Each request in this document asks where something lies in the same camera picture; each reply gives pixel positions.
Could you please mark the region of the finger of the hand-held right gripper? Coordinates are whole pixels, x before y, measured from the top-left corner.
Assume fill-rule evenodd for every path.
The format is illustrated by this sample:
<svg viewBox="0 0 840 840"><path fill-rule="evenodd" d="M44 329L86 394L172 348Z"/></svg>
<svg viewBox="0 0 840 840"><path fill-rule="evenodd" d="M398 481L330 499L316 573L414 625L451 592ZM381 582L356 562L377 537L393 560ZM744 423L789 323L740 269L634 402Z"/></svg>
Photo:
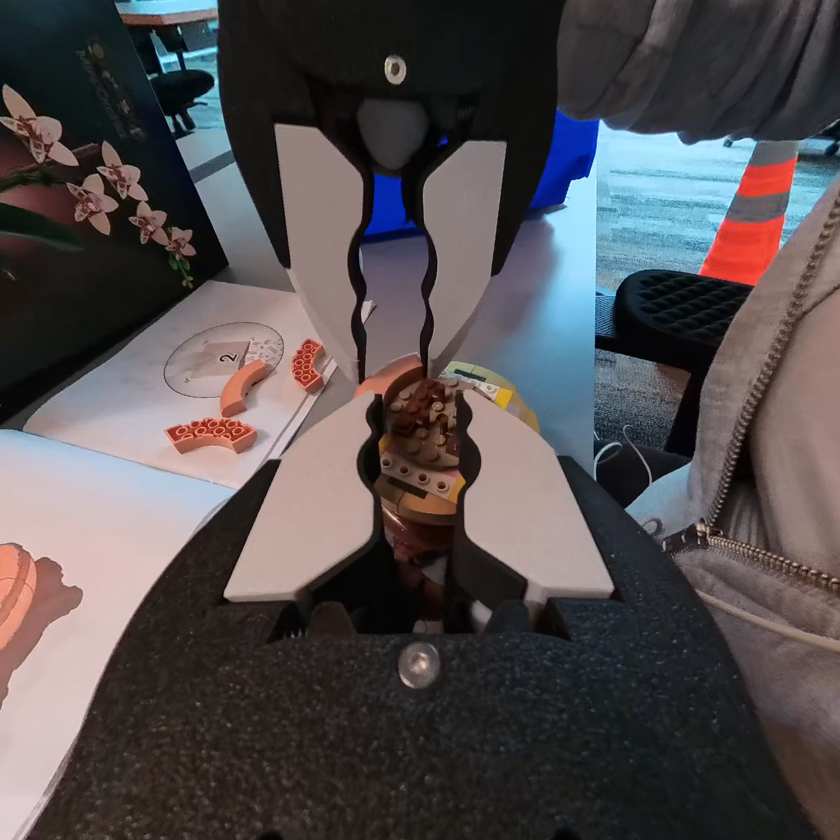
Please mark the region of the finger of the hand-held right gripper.
<svg viewBox="0 0 840 840"><path fill-rule="evenodd" d="M360 244L371 220L371 169L319 128L277 123L275 136L289 277L326 350L360 384L366 356Z"/></svg>
<svg viewBox="0 0 840 840"><path fill-rule="evenodd" d="M468 140L441 147L419 182L428 245L419 349L440 375L474 320L492 274L507 144Z"/></svg>

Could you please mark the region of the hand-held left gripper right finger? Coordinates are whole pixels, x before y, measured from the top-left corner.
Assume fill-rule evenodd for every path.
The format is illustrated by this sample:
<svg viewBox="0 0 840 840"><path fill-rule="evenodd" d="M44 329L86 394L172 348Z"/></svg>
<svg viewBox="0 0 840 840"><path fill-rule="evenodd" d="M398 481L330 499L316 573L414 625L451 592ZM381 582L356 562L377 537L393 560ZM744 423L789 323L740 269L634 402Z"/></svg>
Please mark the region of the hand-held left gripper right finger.
<svg viewBox="0 0 840 840"><path fill-rule="evenodd" d="M552 447L476 392L457 396L456 414L457 586L489 610L519 601L535 616L555 598L611 600L612 577Z"/></svg>

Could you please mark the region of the studded orange arc brick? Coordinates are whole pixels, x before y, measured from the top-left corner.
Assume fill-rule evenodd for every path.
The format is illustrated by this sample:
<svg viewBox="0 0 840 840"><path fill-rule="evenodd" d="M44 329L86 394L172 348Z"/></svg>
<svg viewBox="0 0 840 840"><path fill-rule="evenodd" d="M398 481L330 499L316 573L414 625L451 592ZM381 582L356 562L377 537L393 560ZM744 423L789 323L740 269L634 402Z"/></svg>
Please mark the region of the studded orange arc brick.
<svg viewBox="0 0 840 840"><path fill-rule="evenodd" d="M210 447L223 448L239 455L253 447L258 432L234 418L205 417L168 427L164 430L164 435L181 455Z"/></svg>
<svg viewBox="0 0 840 840"><path fill-rule="evenodd" d="M294 353L290 364L292 379L307 394L318 394L324 387L319 365L325 359L324 347L315 339L305 339Z"/></svg>

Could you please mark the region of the salmon curved brick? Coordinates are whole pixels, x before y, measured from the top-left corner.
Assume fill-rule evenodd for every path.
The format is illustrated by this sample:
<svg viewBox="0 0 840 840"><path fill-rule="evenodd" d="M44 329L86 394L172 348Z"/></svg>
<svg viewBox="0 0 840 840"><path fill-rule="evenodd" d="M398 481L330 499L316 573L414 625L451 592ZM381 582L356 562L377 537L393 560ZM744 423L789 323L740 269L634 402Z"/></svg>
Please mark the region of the salmon curved brick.
<svg viewBox="0 0 840 840"><path fill-rule="evenodd" d="M355 390L353 397L366 392L373 392L383 397L388 403L394 394L419 382L425 377L424 367L416 353L410 353L385 364L377 372L369 375Z"/></svg>
<svg viewBox="0 0 840 840"><path fill-rule="evenodd" d="M227 381L219 397L219 416L234 417L246 410L246 397L254 385L262 382L270 373L262 360L245 364Z"/></svg>

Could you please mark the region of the brick pot model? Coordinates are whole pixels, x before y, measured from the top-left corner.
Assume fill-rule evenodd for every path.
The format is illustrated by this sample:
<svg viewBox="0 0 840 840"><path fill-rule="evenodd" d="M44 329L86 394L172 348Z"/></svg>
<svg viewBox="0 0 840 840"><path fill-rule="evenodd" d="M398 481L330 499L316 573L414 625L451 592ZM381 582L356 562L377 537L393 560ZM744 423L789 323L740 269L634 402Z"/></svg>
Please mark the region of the brick pot model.
<svg viewBox="0 0 840 840"><path fill-rule="evenodd" d="M435 379L445 377L463 382L463 391L458 393L483 396L539 431L536 414L516 386L493 371L453 362ZM386 416L389 402L383 404ZM389 450L386 441L385 431L379 444L381 475L374 485L381 499L385 535L406 593L417 597L421 628L432 628L445 616L448 556L454 539L457 502L466 483L459 464L452 469L424 467Z"/></svg>

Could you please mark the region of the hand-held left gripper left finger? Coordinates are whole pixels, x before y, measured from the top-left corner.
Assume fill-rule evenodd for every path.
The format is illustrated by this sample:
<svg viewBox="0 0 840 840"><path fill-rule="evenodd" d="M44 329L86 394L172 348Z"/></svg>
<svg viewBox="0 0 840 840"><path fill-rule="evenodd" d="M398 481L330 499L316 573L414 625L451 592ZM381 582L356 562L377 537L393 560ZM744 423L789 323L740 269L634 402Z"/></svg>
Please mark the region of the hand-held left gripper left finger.
<svg viewBox="0 0 840 840"><path fill-rule="evenodd" d="M229 602L299 601L375 546L381 435L382 398L363 392L288 448L227 582Z"/></svg>

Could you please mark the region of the blue plastic bin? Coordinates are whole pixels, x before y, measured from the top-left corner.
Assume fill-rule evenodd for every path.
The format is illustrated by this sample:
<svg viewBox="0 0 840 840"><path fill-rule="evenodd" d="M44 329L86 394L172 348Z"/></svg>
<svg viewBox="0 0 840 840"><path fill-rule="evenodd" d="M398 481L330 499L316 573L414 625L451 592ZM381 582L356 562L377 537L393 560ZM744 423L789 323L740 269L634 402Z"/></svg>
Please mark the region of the blue plastic bin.
<svg viewBox="0 0 840 840"><path fill-rule="evenodd" d="M598 121L575 121L556 112L549 155L530 202L529 215L561 206L571 183L590 175L599 127ZM417 226L407 217L403 205L401 180L374 175L373 211L364 241L378 242L416 232Z"/></svg>

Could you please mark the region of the background office desks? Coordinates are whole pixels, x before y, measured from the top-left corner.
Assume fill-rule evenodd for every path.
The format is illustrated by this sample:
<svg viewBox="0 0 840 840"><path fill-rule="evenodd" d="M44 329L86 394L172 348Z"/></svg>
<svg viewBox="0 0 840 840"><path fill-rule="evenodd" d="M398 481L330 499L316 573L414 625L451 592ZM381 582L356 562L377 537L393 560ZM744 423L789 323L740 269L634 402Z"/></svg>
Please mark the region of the background office desks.
<svg viewBox="0 0 840 840"><path fill-rule="evenodd" d="M139 39L158 29L172 32L164 42L183 41L180 49L202 49L214 41L218 11L216 1L126 1L116 2L122 22Z"/></svg>

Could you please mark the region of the white instruction booklet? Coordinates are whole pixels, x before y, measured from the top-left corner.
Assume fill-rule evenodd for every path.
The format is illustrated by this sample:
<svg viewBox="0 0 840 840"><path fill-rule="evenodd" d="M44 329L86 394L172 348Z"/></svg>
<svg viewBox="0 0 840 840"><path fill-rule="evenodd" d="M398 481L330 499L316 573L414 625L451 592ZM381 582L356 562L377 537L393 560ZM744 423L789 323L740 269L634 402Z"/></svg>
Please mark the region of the white instruction booklet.
<svg viewBox="0 0 840 840"><path fill-rule="evenodd" d="M102 672L165 568L290 442L315 401L291 374L320 341L291 292L208 281L120 352L2 429L1 834L23 838L77 739ZM269 375L243 454L179 454L165 431L218 418L230 378Z"/></svg>

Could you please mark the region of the orange floor object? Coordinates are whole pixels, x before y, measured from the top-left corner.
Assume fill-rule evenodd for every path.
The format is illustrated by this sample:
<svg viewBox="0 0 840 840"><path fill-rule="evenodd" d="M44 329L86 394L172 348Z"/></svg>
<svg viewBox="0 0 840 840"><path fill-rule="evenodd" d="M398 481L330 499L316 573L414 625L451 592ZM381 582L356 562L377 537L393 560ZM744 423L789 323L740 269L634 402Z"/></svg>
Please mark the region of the orange floor object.
<svg viewBox="0 0 840 840"><path fill-rule="evenodd" d="M799 141L759 141L722 219L700 275L758 283L781 242Z"/></svg>

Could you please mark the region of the black flower print box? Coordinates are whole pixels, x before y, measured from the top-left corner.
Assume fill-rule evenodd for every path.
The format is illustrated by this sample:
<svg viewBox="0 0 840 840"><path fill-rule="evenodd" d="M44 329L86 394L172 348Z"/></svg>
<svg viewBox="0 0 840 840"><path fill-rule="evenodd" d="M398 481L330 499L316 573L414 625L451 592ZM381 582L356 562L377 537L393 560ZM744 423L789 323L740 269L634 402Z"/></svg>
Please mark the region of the black flower print box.
<svg viewBox="0 0 840 840"><path fill-rule="evenodd" d="M2 423L228 266L114 2L2 2Z"/></svg>

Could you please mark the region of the black office chair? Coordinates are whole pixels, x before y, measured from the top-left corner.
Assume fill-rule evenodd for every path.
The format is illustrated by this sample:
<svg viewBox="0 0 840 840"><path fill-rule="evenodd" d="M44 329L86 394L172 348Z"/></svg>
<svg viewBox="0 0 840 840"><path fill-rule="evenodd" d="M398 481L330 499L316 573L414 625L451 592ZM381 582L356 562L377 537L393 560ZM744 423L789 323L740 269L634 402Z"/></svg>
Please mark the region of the black office chair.
<svg viewBox="0 0 840 840"><path fill-rule="evenodd" d="M196 100L210 92L214 78L205 70L190 70L186 67L186 42L177 26L160 26L152 29L165 49L177 58L178 70L164 71L160 60L155 57L150 70L151 85L164 115L171 120L176 139L194 132L196 126L190 109Z"/></svg>

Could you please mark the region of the black mesh chair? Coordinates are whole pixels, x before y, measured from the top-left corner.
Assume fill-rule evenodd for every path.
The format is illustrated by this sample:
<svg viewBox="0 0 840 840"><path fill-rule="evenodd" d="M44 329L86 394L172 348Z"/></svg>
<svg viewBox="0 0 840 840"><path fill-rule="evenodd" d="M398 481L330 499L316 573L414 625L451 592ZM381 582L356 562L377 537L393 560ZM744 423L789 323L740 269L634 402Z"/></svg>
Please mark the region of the black mesh chair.
<svg viewBox="0 0 840 840"><path fill-rule="evenodd" d="M753 290L743 283L667 269L627 276L595 294L595 347L689 374L665 450L696 448L700 395L723 337Z"/></svg>

